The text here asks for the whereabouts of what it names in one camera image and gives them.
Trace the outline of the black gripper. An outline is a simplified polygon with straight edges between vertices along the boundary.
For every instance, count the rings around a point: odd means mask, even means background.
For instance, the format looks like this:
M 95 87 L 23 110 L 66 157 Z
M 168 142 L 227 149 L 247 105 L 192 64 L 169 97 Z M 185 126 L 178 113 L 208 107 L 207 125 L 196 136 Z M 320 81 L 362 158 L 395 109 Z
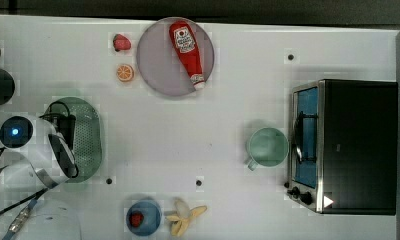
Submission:
M 53 113 L 47 120 L 53 126 L 47 136 L 51 149 L 51 174 L 55 177 L 76 178 L 79 174 L 73 153 L 73 130 L 76 118 L 73 115 Z

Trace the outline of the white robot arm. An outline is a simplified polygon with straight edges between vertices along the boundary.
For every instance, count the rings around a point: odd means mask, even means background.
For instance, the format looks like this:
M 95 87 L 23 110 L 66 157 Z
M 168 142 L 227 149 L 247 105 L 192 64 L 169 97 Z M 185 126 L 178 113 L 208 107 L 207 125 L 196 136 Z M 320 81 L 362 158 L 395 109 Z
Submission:
M 79 175 L 72 147 L 55 124 L 30 115 L 0 122 L 0 155 L 21 156 L 0 168 L 0 240 L 12 240 L 47 191 Z

